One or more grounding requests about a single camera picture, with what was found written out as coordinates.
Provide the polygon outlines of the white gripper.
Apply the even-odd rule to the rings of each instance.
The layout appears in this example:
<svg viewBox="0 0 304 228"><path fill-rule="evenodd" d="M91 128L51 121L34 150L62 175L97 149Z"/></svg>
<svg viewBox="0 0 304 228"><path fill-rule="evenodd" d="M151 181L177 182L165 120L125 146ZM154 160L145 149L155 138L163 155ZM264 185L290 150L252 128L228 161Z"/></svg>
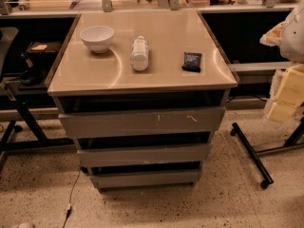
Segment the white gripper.
<svg viewBox="0 0 304 228"><path fill-rule="evenodd" d="M265 105L266 117L274 122L286 122L303 103L304 65L293 65L285 71L277 69L271 84L270 99Z"/></svg>

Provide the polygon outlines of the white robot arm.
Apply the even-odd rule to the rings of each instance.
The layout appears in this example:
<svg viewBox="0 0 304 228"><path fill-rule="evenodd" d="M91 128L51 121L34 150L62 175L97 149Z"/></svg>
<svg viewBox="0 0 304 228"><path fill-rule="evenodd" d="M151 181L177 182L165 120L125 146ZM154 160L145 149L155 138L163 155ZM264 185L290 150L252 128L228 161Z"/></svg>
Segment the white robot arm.
<svg viewBox="0 0 304 228"><path fill-rule="evenodd" d="M304 103L304 0L300 0L283 22L263 34L262 45L278 46L280 55L292 65L281 73L280 83L273 79L269 120L282 123Z"/></svg>

